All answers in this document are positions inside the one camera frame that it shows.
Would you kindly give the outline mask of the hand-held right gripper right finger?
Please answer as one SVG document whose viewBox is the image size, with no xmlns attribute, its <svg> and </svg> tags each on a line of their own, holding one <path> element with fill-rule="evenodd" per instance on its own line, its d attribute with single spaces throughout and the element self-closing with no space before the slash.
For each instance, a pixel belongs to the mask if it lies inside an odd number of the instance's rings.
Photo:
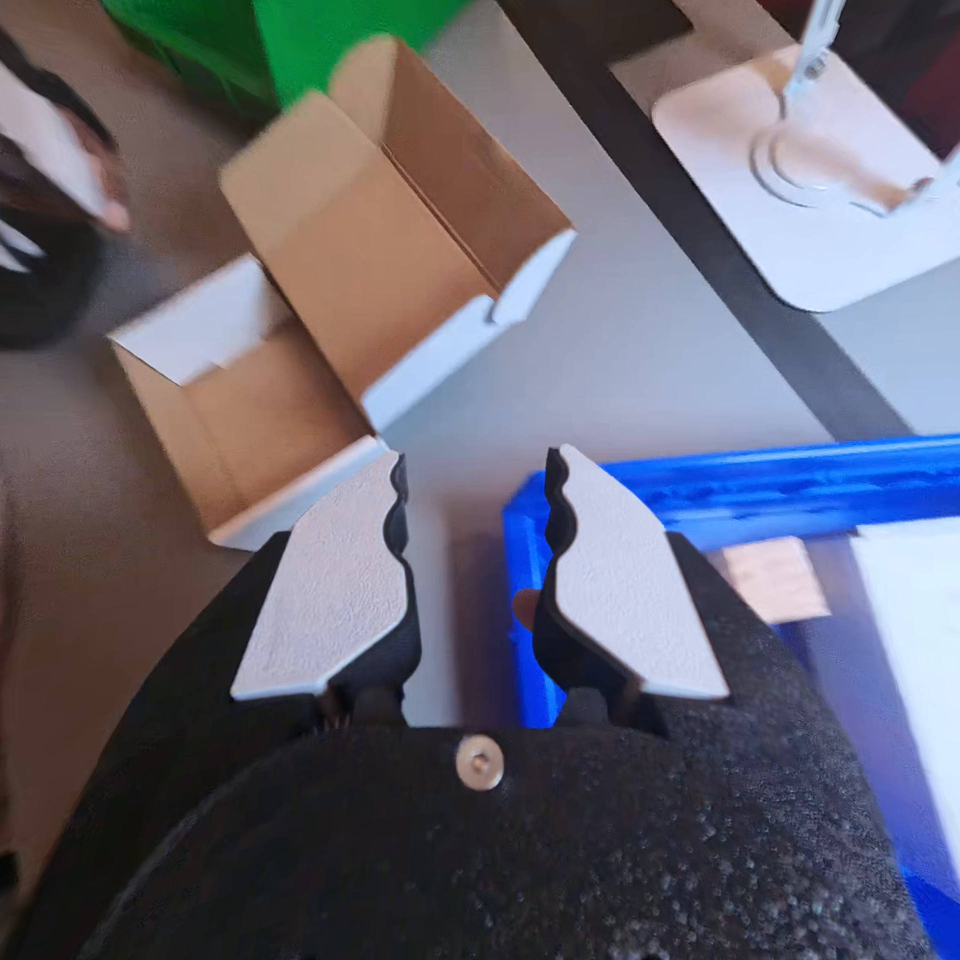
<svg viewBox="0 0 960 960">
<path fill-rule="evenodd" d="M 544 474 L 551 557 L 534 655 L 564 691 L 722 701 L 730 687 L 662 522 L 571 444 Z"/>
</svg>

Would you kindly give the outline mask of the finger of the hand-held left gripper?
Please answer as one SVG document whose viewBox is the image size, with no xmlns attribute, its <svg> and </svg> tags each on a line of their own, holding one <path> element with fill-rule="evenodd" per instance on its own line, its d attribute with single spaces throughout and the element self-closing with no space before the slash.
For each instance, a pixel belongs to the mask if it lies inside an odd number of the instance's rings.
<svg viewBox="0 0 960 960">
<path fill-rule="evenodd" d="M 89 222 L 1 215 L 3 351 L 39 349 L 66 336 L 90 303 L 103 246 Z"/>
<path fill-rule="evenodd" d="M 66 221 L 121 223 L 114 135 L 59 75 L 1 31 L 2 206 Z"/>
</svg>

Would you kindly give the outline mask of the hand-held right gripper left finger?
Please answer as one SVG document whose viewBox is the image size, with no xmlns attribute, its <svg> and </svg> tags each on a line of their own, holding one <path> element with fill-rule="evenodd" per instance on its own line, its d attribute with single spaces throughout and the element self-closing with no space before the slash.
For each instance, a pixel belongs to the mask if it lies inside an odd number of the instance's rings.
<svg viewBox="0 0 960 960">
<path fill-rule="evenodd" d="M 388 450 L 294 523 L 231 685 L 237 702 L 334 690 L 402 698 L 422 642 L 405 458 Z"/>
</svg>

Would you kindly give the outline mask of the wooden cube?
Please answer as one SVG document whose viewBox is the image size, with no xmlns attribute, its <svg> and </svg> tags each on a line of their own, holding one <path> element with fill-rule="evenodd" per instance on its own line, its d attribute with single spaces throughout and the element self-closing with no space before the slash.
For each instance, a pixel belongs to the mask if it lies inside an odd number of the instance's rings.
<svg viewBox="0 0 960 960">
<path fill-rule="evenodd" d="M 807 546 L 796 536 L 727 546 L 705 556 L 767 625 L 832 614 Z"/>
</svg>

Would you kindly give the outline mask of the blue plastic bin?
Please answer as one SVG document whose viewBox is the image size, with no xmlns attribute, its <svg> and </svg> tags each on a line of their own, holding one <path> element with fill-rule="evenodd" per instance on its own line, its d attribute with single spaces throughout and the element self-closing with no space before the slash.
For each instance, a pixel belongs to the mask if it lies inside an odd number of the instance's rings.
<svg viewBox="0 0 960 960">
<path fill-rule="evenodd" d="M 959 905 L 943 815 L 921 772 L 879 627 L 867 623 L 842 535 L 894 522 L 958 518 L 959 436 L 878 438 L 609 463 L 604 470 L 702 554 L 794 537 L 820 545 L 833 618 L 774 627 L 851 736 L 918 917 L 940 958 L 959 957 Z"/>
</svg>

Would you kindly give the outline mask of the white cardboard box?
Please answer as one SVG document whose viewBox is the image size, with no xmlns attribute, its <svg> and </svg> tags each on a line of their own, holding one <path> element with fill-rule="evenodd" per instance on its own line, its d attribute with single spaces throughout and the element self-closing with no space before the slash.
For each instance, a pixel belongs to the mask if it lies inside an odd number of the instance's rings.
<svg viewBox="0 0 960 960">
<path fill-rule="evenodd" d="M 108 339 L 205 537 L 256 551 L 526 321 L 577 232 L 383 33 L 220 185 L 249 251 Z"/>
</svg>

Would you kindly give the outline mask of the white flat box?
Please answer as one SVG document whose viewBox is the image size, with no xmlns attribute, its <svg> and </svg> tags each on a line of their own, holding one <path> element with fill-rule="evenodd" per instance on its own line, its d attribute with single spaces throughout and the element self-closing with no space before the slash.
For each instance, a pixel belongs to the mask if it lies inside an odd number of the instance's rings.
<svg viewBox="0 0 960 960">
<path fill-rule="evenodd" d="M 850 546 L 945 856 L 935 882 L 958 897 L 959 520 L 862 525 Z"/>
</svg>

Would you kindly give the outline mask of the green plastic bin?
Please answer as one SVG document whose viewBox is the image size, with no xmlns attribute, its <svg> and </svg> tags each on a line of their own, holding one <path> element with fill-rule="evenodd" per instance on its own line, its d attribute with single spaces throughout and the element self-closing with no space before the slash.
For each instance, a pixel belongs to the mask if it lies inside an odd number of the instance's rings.
<svg viewBox="0 0 960 960">
<path fill-rule="evenodd" d="M 102 1 L 126 42 L 188 89 L 251 121 L 327 89 L 356 44 L 422 50 L 464 1 Z"/>
</svg>

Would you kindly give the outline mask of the white stand base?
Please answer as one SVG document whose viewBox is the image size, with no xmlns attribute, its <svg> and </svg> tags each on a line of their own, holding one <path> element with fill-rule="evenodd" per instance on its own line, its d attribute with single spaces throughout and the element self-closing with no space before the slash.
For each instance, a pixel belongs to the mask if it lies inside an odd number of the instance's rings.
<svg viewBox="0 0 960 960">
<path fill-rule="evenodd" d="M 959 255 L 959 148 L 941 159 L 833 51 L 846 2 L 798 44 L 661 96 L 654 128 L 762 280 L 830 313 Z"/>
</svg>

